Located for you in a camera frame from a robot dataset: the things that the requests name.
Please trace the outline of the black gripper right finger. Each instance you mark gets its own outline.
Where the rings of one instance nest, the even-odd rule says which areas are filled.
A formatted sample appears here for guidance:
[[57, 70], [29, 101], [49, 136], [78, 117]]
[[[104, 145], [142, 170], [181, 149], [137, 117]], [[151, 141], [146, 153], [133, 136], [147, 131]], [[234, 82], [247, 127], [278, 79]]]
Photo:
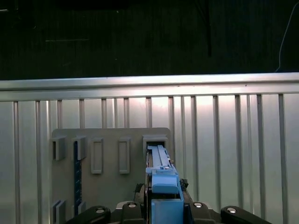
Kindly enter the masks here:
[[188, 182], [180, 179], [184, 197], [185, 224], [271, 224], [270, 222], [236, 206], [226, 206], [216, 212], [203, 202], [193, 201], [187, 191]]

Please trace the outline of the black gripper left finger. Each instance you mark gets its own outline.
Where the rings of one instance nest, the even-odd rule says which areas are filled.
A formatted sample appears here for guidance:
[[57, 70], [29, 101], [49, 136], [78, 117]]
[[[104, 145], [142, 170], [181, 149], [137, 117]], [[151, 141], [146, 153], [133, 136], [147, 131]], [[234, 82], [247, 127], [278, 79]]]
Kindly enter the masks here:
[[147, 223], [146, 184], [137, 184], [134, 201], [120, 202], [111, 211], [103, 205], [93, 206], [67, 221], [68, 224], [145, 224]]

